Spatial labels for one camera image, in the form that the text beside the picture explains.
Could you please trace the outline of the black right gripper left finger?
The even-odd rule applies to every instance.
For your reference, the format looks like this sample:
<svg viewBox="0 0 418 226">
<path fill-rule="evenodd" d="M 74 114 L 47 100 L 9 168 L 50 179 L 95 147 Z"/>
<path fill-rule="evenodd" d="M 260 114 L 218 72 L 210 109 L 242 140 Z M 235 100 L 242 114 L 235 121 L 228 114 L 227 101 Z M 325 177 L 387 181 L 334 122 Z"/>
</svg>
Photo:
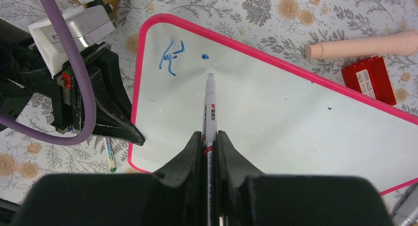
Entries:
<svg viewBox="0 0 418 226">
<path fill-rule="evenodd" d="M 29 191 L 14 226 L 197 226 L 201 133 L 155 172 L 49 174 Z"/>
</svg>

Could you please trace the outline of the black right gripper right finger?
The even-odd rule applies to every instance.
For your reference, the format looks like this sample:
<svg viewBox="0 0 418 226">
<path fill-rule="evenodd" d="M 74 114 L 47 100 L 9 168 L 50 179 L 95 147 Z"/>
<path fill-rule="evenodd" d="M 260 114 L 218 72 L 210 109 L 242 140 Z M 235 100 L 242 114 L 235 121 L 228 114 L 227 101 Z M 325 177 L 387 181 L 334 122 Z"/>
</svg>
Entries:
<svg viewBox="0 0 418 226">
<path fill-rule="evenodd" d="M 266 174 L 217 135 L 225 226 L 390 226 L 374 186 L 356 176 Z"/>
</svg>

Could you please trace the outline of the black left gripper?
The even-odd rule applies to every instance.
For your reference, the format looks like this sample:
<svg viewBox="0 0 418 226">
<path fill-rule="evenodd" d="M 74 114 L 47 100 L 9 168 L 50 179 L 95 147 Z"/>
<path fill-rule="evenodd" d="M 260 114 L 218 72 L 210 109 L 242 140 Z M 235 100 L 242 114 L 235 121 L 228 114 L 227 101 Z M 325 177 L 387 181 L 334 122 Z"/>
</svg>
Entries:
<svg viewBox="0 0 418 226">
<path fill-rule="evenodd" d="M 119 57 L 111 45 L 100 43 L 81 52 L 93 88 L 97 111 L 93 135 L 125 140 L 142 146 L 144 135 L 131 122 L 132 103 L 121 78 Z M 84 105 L 79 84 L 69 61 L 54 76 L 57 95 L 51 97 L 54 112 L 52 126 L 59 133 L 81 130 Z"/>
</svg>

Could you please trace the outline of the pink framed whiteboard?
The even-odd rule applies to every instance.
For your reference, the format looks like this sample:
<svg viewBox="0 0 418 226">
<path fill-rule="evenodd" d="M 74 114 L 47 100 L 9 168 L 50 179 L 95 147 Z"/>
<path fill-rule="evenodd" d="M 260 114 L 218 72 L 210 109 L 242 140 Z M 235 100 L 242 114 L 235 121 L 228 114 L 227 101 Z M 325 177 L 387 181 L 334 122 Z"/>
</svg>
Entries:
<svg viewBox="0 0 418 226">
<path fill-rule="evenodd" d="M 216 120 L 265 173 L 359 176 L 382 194 L 418 181 L 418 118 L 171 14 L 139 31 L 128 163 L 153 172 L 203 129 L 214 74 Z"/>
</svg>

